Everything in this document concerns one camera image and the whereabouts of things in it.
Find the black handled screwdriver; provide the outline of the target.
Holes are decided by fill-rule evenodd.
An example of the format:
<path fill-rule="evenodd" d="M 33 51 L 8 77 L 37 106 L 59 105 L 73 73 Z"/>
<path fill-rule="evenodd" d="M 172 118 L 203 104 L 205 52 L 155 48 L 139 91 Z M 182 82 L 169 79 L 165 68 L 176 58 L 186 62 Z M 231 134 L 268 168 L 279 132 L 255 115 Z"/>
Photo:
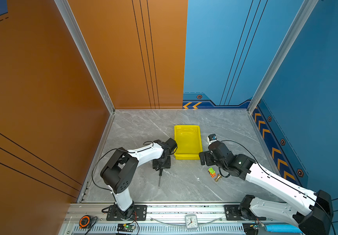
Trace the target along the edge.
<path fill-rule="evenodd" d="M 163 169 L 161 168 L 161 169 L 159 170 L 159 182 L 158 182 L 158 188 L 160 188 L 160 185 L 161 185 L 162 175 L 163 175 Z"/>

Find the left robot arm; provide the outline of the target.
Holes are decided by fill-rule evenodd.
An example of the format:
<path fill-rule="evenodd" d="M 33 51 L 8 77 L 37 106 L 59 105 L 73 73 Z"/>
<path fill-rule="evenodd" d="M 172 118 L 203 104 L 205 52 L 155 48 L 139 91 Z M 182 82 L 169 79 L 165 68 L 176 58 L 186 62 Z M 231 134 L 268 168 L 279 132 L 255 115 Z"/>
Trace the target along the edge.
<path fill-rule="evenodd" d="M 100 177 L 107 185 L 115 199 L 115 208 L 121 218 L 129 219 L 134 213 L 134 201 L 130 195 L 129 186 L 141 165 L 152 161 L 153 169 L 162 176 L 164 169 L 171 167 L 170 156 L 175 153 L 178 145 L 169 138 L 166 142 L 147 141 L 147 146 L 126 150 L 122 147 L 115 150 L 111 158 L 100 172 Z"/>

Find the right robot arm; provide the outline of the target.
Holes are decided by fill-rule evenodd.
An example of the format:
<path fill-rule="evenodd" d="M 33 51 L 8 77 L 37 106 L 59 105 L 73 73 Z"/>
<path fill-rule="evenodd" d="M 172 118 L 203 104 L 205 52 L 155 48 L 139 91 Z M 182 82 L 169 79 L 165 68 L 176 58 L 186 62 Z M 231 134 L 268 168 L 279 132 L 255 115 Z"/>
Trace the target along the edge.
<path fill-rule="evenodd" d="M 273 202 L 246 195 L 238 207 L 243 219 L 272 218 L 299 228 L 305 235 L 335 231 L 332 199 L 327 192 L 314 192 L 284 179 L 263 167 L 254 155 L 233 154 L 214 134 L 208 137 L 208 143 L 208 150 L 199 153 L 202 165 L 215 165 L 219 172 L 227 173 L 226 177 L 255 184 L 282 200 Z"/>

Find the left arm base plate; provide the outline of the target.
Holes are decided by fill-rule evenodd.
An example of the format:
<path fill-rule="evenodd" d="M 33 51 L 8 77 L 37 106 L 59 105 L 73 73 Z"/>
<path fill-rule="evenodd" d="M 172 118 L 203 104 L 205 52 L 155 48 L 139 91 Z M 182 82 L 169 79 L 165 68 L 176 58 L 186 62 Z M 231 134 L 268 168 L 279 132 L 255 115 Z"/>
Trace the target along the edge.
<path fill-rule="evenodd" d="M 107 212 L 107 221 L 145 221 L 147 215 L 147 205 L 132 204 L 126 211 L 122 211 L 116 204 L 110 206 Z"/>

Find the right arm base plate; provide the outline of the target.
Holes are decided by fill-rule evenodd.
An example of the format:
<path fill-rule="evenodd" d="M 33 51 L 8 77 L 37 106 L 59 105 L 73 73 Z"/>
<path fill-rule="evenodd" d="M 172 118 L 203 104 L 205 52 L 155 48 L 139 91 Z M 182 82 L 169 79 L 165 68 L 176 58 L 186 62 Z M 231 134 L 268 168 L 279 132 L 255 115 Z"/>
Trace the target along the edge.
<path fill-rule="evenodd" d="M 249 208 L 240 208 L 239 205 L 224 205 L 224 212 L 228 221 L 265 221 L 266 217 L 255 216 Z"/>

